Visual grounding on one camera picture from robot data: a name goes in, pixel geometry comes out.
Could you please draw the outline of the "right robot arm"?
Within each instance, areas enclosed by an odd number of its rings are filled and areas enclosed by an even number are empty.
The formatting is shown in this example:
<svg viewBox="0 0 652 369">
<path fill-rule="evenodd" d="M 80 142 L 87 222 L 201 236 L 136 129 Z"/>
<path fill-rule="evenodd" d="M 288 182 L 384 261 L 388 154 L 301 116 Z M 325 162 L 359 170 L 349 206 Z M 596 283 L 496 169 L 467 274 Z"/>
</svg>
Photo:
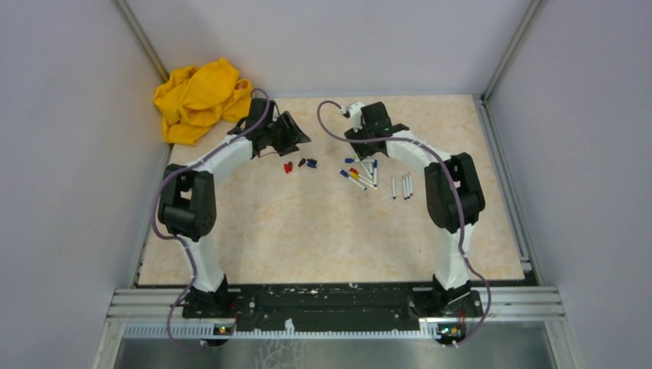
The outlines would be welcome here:
<svg viewBox="0 0 652 369">
<path fill-rule="evenodd" d="M 352 121 L 344 136 L 360 158 L 382 153 L 422 173 L 427 212 L 442 237 L 433 306 L 443 317 L 454 316 L 471 289 L 467 253 L 473 227 L 486 206 L 474 159 L 467 152 L 438 150 L 406 125 L 393 124 L 382 102 L 356 101 L 341 114 Z"/>
</svg>

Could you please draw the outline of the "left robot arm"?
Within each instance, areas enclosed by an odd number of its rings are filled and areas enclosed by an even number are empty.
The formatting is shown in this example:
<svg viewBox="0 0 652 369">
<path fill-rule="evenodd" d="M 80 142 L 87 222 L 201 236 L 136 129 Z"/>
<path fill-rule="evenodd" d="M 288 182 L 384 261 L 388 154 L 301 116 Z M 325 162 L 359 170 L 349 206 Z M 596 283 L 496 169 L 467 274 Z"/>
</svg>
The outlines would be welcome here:
<svg viewBox="0 0 652 369">
<path fill-rule="evenodd" d="M 167 232 L 160 237 L 183 247 L 191 269 L 188 293 L 201 300 L 201 309 L 210 317 L 225 316 L 231 306 L 227 278 L 210 235 L 217 221 L 217 184 L 266 148 L 282 157 L 309 141 L 289 111 L 279 111 L 273 100 L 253 98 L 248 116 L 216 147 L 185 165 L 165 169 L 157 220 Z"/>
</svg>

